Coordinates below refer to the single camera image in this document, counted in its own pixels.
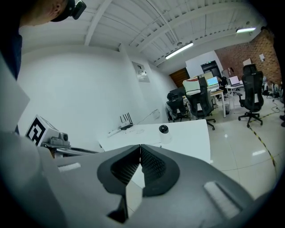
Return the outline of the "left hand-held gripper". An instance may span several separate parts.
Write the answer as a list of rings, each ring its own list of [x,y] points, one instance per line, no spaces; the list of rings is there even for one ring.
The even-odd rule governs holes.
[[[60,132],[49,121],[39,115],[35,116],[25,136],[37,147],[48,148],[54,158],[57,156],[80,156],[98,153],[96,151],[70,147],[68,134]]]

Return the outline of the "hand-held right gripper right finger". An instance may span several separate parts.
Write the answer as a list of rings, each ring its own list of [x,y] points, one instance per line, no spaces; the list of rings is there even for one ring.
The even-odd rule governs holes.
[[[145,187],[135,228],[240,228],[251,216],[252,197],[205,161],[142,145],[140,163]]]

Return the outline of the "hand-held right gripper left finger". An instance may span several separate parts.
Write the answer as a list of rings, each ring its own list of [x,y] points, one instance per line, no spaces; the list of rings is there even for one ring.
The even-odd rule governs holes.
[[[44,207],[48,228],[139,228],[128,214],[126,186],[139,164],[140,146],[53,159],[44,151],[51,199]]]

